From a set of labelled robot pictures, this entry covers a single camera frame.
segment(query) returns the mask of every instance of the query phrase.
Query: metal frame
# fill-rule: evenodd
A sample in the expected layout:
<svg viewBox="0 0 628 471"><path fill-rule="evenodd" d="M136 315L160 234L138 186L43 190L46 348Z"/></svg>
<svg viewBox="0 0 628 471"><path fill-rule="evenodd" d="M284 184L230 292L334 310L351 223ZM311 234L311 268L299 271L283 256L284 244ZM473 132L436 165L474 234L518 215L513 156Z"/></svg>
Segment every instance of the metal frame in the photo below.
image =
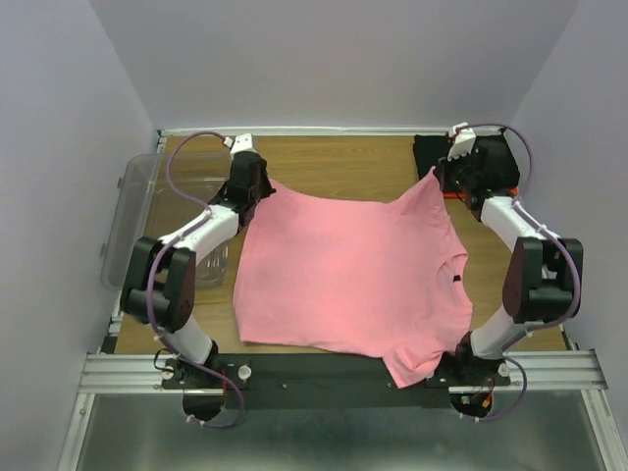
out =
<svg viewBox="0 0 628 471"><path fill-rule="evenodd" d="M606 400L606 380L592 350L511 352L525 368L529 391L581 391L606 469L628 469L628 458ZM163 366L169 355L157 364ZM510 371L511 385L496 391L518 391L521 374ZM164 390L153 355L91 354L85 359L78 397L62 452L59 470L77 469L87 425L97 394L208 394L222 390ZM475 387L452 387L450 393L465 393Z"/></svg>

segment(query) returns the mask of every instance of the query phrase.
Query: pink t-shirt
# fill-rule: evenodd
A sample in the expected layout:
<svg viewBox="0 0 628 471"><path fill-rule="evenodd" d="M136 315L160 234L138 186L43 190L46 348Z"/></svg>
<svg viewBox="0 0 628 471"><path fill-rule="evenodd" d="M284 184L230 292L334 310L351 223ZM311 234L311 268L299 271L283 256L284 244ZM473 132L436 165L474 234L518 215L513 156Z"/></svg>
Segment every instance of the pink t-shirt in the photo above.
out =
<svg viewBox="0 0 628 471"><path fill-rule="evenodd" d="M436 177L388 204L273 186L237 271L240 338L381 357L400 388L429 376L472 314L468 254Z"/></svg>

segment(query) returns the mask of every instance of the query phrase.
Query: glass panel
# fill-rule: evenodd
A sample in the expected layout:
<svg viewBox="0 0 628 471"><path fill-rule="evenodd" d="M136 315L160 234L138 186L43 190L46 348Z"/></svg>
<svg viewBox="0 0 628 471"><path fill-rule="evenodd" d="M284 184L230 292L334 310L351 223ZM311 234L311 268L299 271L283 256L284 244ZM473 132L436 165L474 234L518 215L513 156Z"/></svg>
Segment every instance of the glass panel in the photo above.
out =
<svg viewBox="0 0 628 471"><path fill-rule="evenodd" d="M513 400L501 392L496 401ZM578 392L529 392L507 418L422 408L249 411L227 431L186 424L173 395L97 397L81 470L597 470Z"/></svg>

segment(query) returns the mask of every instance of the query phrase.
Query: grey wall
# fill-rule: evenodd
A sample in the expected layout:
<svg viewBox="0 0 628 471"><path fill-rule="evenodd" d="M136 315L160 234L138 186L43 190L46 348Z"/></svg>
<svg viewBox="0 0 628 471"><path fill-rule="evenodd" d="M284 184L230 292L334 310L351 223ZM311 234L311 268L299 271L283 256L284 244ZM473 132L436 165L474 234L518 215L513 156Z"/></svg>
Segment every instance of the grey wall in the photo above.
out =
<svg viewBox="0 0 628 471"><path fill-rule="evenodd" d="M158 128L510 120L577 0L91 0Z"/></svg>
<svg viewBox="0 0 628 471"><path fill-rule="evenodd" d="M568 327L594 347L628 444L628 3L582 0L513 124L536 153L526 205L585 245L582 309Z"/></svg>
<svg viewBox="0 0 628 471"><path fill-rule="evenodd" d="M0 2L0 468L56 469L125 161L153 127L86 0Z"/></svg>

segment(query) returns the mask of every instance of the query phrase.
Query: black bracket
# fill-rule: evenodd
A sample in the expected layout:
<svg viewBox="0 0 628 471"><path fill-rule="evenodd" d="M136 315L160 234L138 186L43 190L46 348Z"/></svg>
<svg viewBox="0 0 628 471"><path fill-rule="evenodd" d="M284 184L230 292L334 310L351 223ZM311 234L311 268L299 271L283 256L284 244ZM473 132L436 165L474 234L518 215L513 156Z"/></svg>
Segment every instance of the black bracket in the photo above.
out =
<svg viewBox="0 0 628 471"><path fill-rule="evenodd" d="M575 238L561 238L558 241L573 258L582 280L582 243ZM544 278L544 267L554 272L555 278ZM501 293L503 307L515 323L547 323L559 319L571 304L573 289L571 271L553 243L534 237L517 239Z"/></svg>
<svg viewBox="0 0 628 471"><path fill-rule="evenodd" d="M229 179L210 204L220 204L236 212L239 215L238 229L242 230L253 219L257 203L274 192L266 172L266 161L255 152L243 151L234 155Z"/></svg>
<svg viewBox="0 0 628 471"><path fill-rule="evenodd" d="M142 324L148 324L148 274L162 247L159 240L150 237L142 237L135 243L122 288L120 308ZM157 324L169 332L179 330L191 315L194 306L195 267L196 254L186 248L170 248L157 267L157 273L168 273L165 281L155 281L153 288L155 319Z"/></svg>

